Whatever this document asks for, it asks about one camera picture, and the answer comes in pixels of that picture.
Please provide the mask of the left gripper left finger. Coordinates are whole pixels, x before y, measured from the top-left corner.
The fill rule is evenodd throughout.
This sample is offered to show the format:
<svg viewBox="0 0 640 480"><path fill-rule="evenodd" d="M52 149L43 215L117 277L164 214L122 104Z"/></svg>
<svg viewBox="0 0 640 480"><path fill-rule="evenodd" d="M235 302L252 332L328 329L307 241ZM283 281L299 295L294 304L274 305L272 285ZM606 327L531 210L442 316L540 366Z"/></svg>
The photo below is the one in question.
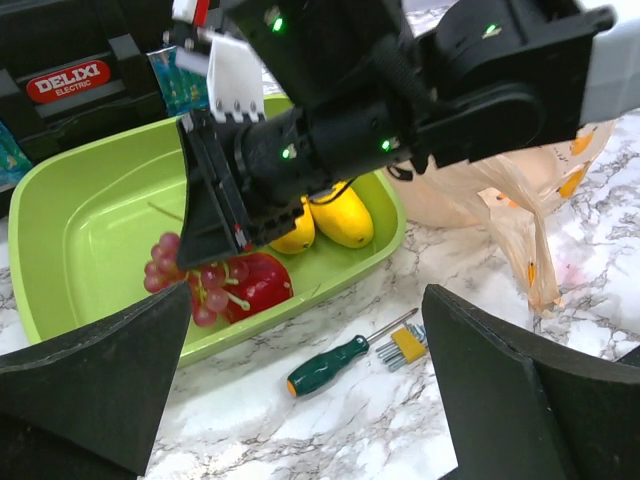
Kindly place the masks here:
<svg viewBox="0 0 640 480"><path fill-rule="evenodd" d="M178 283L1 358L4 479L146 473L191 315Z"/></svg>

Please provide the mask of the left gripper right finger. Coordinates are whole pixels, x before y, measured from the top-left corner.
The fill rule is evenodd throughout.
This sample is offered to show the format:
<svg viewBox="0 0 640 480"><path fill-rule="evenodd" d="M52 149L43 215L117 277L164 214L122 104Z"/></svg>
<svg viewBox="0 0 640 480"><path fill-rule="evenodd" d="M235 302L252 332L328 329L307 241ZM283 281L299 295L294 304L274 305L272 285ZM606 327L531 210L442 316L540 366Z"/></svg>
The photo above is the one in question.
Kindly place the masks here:
<svg viewBox="0 0 640 480"><path fill-rule="evenodd" d="M458 463L447 478L638 478L637 349L593 357L434 284L422 316Z"/></svg>

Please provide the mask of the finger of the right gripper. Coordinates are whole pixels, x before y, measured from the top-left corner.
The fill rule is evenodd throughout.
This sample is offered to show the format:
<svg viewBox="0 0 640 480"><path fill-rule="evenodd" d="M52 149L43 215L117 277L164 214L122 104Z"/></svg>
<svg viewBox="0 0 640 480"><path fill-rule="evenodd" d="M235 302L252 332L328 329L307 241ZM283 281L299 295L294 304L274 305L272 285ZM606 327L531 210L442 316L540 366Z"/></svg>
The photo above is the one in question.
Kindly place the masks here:
<svg viewBox="0 0 640 480"><path fill-rule="evenodd" d="M194 269L250 249L250 219L237 180L233 134L211 118L177 121L186 200L177 264Z"/></svg>

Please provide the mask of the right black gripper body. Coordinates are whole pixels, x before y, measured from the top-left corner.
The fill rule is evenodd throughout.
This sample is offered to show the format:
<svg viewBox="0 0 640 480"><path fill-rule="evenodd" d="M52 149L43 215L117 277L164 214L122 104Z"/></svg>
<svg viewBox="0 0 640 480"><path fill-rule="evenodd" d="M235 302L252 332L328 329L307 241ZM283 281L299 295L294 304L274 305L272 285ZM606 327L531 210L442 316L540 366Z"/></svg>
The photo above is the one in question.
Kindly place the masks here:
<svg viewBox="0 0 640 480"><path fill-rule="evenodd" d="M187 118L215 120L206 110ZM250 219L250 249L293 229L302 196L321 194L396 158L392 140L398 133L385 107L294 107L257 123L224 123L237 128L233 154Z"/></svg>

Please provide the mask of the red fake grape bunch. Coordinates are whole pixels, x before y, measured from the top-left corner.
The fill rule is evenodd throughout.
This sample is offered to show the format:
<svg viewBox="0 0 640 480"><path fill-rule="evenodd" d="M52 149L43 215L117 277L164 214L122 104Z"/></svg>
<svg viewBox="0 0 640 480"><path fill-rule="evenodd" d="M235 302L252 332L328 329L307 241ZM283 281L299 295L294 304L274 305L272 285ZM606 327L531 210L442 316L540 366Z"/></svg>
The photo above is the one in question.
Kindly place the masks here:
<svg viewBox="0 0 640 480"><path fill-rule="evenodd" d="M213 326L218 317L231 304L242 311L251 305L227 290L238 285L239 279L231 275L227 262L206 264L191 270L181 270L177 265L180 237L177 233L164 233L151 249L151 260L144 267L143 285L147 292L158 293L182 280L190 288L192 319L199 327Z"/></svg>

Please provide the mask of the yellow fake lemon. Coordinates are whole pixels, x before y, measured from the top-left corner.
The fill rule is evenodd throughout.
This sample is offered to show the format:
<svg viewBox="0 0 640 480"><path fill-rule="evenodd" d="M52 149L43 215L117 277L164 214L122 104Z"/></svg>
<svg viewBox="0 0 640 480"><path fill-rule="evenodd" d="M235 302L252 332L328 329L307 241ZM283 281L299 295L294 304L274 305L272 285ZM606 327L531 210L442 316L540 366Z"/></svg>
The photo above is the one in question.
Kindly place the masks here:
<svg viewBox="0 0 640 480"><path fill-rule="evenodd" d="M303 215L295 221L293 231L270 243L275 251L285 255L295 255L309 249L316 236L314 219L306 197L301 198Z"/></svg>

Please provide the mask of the yellow fake mango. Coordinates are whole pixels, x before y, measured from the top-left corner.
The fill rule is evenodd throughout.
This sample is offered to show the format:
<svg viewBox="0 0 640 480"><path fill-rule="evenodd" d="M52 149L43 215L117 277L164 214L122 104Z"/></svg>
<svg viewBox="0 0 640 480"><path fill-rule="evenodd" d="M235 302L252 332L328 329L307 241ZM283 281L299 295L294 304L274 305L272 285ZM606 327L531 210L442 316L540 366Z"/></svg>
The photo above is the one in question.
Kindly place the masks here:
<svg viewBox="0 0 640 480"><path fill-rule="evenodd" d="M332 241L351 249L364 248L374 236L373 220L352 187L337 196L345 186L339 182L328 195L311 200L310 211L315 225Z"/></svg>

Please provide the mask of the translucent orange plastic bag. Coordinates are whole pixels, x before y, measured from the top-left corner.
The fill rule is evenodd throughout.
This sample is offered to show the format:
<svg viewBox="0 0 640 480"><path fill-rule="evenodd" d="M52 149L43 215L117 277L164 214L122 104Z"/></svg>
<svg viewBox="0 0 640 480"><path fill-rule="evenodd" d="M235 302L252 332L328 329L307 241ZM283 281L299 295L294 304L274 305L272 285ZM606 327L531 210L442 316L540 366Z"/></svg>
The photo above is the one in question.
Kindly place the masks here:
<svg viewBox="0 0 640 480"><path fill-rule="evenodd" d="M384 169L409 220L427 227L482 226L508 260L531 310L543 312L561 294L547 240L546 218L568 201L604 151L615 124L588 124L571 141L418 174L410 162Z"/></svg>

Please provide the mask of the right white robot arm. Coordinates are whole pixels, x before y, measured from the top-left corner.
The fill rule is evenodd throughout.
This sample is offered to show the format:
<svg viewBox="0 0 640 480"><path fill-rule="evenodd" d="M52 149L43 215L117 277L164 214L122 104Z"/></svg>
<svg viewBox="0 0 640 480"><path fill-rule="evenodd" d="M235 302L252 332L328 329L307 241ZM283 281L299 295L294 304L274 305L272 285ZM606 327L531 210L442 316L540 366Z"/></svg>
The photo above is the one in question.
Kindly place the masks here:
<svg viewBox="0 0 640 480"><path fill-rule="evenodd" d="M228 1L240 39L173 10L180 54L211 44L211 106L176 123L183 270L281 237L339 181L571 140L639 105L635 1L458 1L421 35L398 1Z"/></svg>

